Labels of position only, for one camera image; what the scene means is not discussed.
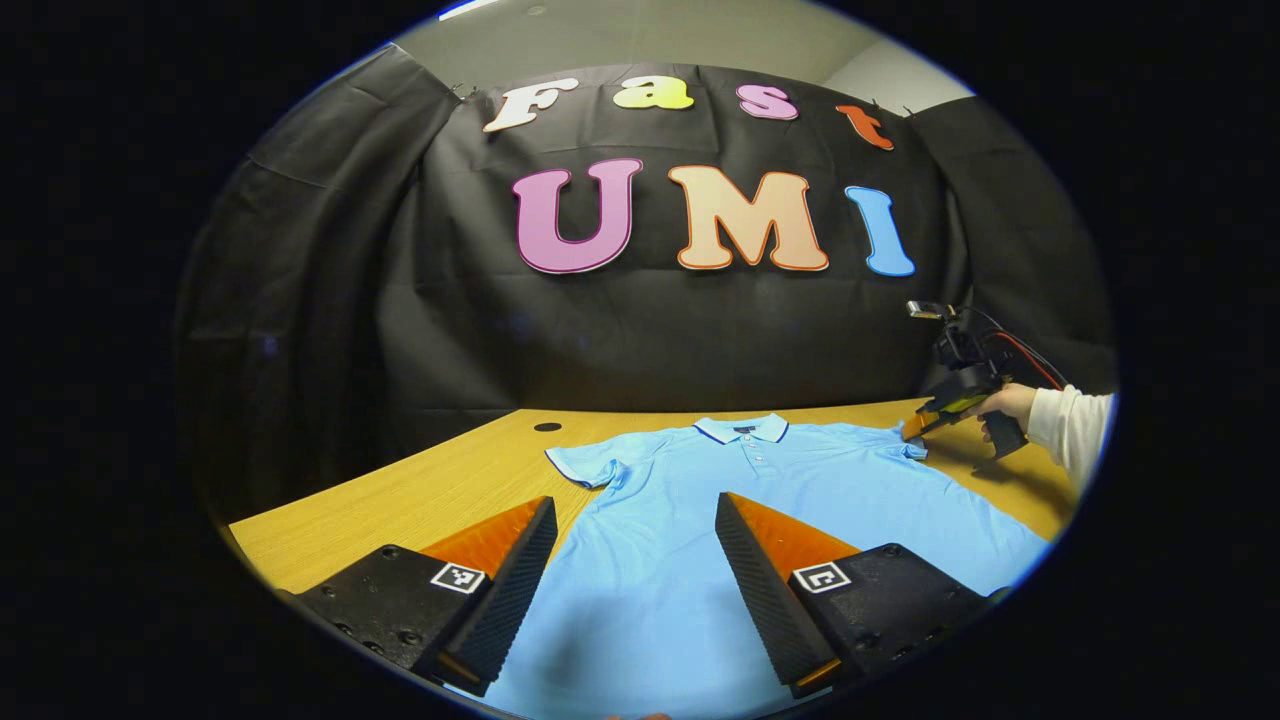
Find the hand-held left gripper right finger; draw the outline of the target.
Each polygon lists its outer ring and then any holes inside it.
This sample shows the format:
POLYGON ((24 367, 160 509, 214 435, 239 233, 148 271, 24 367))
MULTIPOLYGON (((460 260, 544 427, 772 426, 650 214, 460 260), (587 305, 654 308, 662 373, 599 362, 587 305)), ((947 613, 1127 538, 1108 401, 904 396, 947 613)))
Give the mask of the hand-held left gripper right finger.
POLYGON ((716 536, 796 700, 878 679, 993 606, 904 544, 859 550, 741 495, 719 495, 716 536))

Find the black backdrop cloth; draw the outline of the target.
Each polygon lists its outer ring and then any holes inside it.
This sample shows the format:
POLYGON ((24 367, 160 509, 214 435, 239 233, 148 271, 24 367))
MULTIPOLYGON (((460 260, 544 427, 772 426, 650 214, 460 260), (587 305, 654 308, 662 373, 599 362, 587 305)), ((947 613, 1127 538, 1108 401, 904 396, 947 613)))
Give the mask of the black backdrop cloth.
POLYGON ((387 45, 212 205, 175 314, 180 447, 233 523, 520 409, 922 397, 938 331, 911 300, 1117 388, 1094 241, 978 97, 906 114, 659 63, 461 97, 387 45))

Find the light blue T-shirt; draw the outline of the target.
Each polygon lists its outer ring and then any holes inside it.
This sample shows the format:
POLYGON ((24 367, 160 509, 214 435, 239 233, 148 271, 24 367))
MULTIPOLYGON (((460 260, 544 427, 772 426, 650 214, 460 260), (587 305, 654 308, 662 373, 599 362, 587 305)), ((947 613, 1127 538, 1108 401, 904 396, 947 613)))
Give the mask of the light blue T-shirt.
POLYGON ((896 428, 713 420, 549 448, 596 497, 549 562, 484 702, 529 720, 753 720, 791 708, 716 536, 724 492, 988 594, 1048 546, 896 428))

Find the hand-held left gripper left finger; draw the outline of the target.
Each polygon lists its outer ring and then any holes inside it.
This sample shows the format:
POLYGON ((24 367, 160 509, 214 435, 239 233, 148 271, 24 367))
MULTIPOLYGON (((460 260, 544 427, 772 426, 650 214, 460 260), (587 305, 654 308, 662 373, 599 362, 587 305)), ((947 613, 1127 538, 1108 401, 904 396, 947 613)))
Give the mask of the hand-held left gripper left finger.
POLYGON ((420 550, 379 546, 305 591, 276 596, 376 659, 483 697, 557 537, 556 502, 539 496, 420 550))

